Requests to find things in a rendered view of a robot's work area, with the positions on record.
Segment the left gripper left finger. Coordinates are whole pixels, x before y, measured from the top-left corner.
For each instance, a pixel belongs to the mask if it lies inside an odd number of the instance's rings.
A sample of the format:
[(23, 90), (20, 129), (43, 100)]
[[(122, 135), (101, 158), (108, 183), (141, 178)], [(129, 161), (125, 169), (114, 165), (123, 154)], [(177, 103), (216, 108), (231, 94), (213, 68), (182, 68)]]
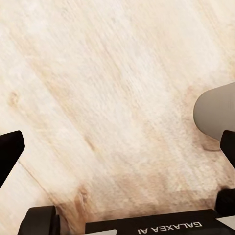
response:
[(0, 188), (25, 149), (20, 130), (0, 136)]

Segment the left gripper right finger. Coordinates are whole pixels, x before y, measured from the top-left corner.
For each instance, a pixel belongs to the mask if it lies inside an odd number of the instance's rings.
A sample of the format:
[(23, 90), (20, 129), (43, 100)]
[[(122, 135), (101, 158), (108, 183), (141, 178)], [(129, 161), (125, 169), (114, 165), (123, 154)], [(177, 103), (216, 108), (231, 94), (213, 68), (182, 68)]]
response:
[(229, 130), (223, 132), (220, 148), (235, 169), (235, 132)]

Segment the trash can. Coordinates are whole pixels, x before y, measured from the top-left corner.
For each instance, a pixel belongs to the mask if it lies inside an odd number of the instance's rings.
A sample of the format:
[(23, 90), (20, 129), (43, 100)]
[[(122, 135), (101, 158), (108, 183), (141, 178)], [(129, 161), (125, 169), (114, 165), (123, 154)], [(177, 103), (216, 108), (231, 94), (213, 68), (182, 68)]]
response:
[(221, 142), (225, 130), (235, 132), (235, 82), (205, 91), (193, 109), (196, 127)]

